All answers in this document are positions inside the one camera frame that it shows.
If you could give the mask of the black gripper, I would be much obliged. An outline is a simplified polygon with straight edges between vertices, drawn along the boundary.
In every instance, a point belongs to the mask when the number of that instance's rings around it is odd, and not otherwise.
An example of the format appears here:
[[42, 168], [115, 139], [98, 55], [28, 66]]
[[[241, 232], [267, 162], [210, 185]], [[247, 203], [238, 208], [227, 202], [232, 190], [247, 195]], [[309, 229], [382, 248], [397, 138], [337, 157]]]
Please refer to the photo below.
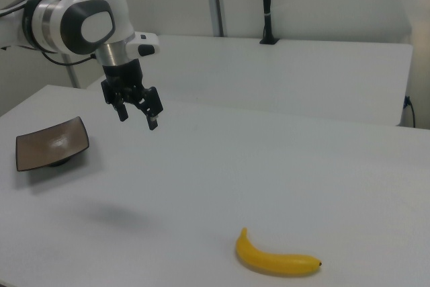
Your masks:
[[112, 105], [121, 122], [128, 118], [124, 102], [133, 103], [146, 116], [149, 130], [158, 126], [163, 105], [156, 87], [144, 88], [142, 69], [138, 59], [118, 66], [102, 66], [105, 80], [101, 89], [106, 104]]

